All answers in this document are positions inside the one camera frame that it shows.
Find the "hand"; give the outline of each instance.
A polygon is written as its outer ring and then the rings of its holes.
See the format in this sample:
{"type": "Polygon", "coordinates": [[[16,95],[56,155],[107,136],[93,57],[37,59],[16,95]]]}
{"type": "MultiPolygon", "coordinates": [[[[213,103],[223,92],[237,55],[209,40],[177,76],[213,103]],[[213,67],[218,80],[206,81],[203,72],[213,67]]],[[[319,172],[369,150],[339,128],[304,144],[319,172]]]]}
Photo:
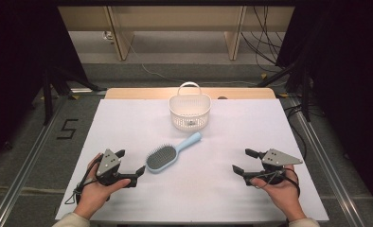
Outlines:
{"type": "MultiPolygon", "coordinates": [[[[293,165],[284,167],[293,170],[293,165]]],[[[286,170],[286,176],[294,182],[298,182],[298,178],[292,171],[286,170]]],[[[267,184],[259,178],[253,178],[251,184],[265,190],[275,206],[284,213],[289,221],[306,218],[298,200],[298,191],[292,183],[283,181],[278,184],[267,184]]]]}
{"type": "MultiPolygon", "coordinates": [[[[98,154],[89,163],[88,168],[100,155],[101,154],[98,154]]],[[[87,176],[87,179],[95,179],[97,171],[98,165],[94,164],[87,176]]],[[[130,179],[124,179],[109,186],[102,185],[99,182],[87,184],[83,188],[80,203],[78,204],[77,208],[75,208],[74,213],[86,219],[90,219],[96,213],[96,211],[104,205],[104,202],[106,202],[107,198],[109,198],[112,193],[125,187],[128,183],[130,183],[130,181],[130,179]]]]}

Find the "white plastic basket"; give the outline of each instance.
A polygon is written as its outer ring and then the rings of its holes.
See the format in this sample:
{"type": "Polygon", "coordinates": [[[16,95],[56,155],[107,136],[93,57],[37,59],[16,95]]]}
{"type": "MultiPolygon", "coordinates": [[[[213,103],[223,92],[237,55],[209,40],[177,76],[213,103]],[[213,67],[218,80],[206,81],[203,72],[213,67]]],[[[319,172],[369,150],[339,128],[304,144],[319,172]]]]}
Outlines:
{"type": "Polygon", "coordinates": [[[211,107],[210,96],[202,94],[198,84],[185,82],[178,89],[177,96],[169,99],[169,110],[172,124],[181,131],[199,131],[209,120],[211,107]],[[193,85],[199,89],[199,94],[180,95],[181,88],[193,85]]]}

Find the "person's left hand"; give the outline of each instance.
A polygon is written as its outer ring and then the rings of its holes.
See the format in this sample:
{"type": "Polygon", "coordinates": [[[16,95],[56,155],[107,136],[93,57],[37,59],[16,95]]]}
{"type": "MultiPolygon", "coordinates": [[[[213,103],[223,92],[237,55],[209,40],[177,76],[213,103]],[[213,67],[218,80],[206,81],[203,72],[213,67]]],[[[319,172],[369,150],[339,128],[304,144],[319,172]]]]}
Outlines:
{"type": "MultiPolygon", "coordinates": [[[[100,156],[98,154],[88,165],[88,168],[92,165],[92,163],[100,156]]],[[[96,172],[98,171],[98,165],[94,164],[91,171],[89,172],[87,179],[96,178],[96,172]]],[[[77,208],[75,208],[74,213],[84,217],[86,219],[90,219],[98,209],[100,209],[104,202],[106,202],[109,196],[116,192],[117,190],[125,187],[130,183],[130,179],[123,179],[112,185],[105,186],[99,182],[89,183],[87,184],[82,191],[80,197],[80,203],[78,204],[77,208]]]]}

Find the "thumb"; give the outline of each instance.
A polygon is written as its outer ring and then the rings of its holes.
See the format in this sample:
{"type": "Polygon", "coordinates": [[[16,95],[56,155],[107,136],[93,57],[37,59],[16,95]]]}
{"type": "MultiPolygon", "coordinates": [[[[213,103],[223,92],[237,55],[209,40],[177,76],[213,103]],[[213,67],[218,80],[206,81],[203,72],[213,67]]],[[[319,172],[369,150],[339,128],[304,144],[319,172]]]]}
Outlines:
{"type": "Polygon", "coordinates": [[[119,189],[125,187],[130,182],[131,182],[130,179],[122,179],[121,181],[118,181],[116,183],[111,184],[110,186],[107,186],[107,189],[110,191],[110,194],[111,194],[111,193],[116,192],[119,189]]]}
{"type": "Polygon", "coordinates": [[[259,187],[259,188],[262,188],[264,187],[267,183],[263,180],[261,180],[260,178],[253,178],[251,179],[251,184],[255,187],[259,187]]]}

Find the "basket handle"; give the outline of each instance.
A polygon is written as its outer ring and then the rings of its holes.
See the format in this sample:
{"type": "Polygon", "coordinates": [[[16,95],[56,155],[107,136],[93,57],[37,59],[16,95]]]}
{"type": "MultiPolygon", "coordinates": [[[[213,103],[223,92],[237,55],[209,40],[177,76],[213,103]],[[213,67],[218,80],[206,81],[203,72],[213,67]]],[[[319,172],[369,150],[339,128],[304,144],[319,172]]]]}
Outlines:
{"type": "Polygon", "coordinates": [[[180,95],[180,90],[181,90],[181,88],[183,88],[183,87],[185,87],[185,86],[188,86],[188,85],[193,85],[193,86],[199,88],[199,95],[202,94],[201,87],[200,87],[197,83],[195,83],[195,82],[185,82],[185,83],[181,84],[180,88],[178,88],[178,93],[177,93],[177,95],[178,95],[178,96],[180,95]]]}

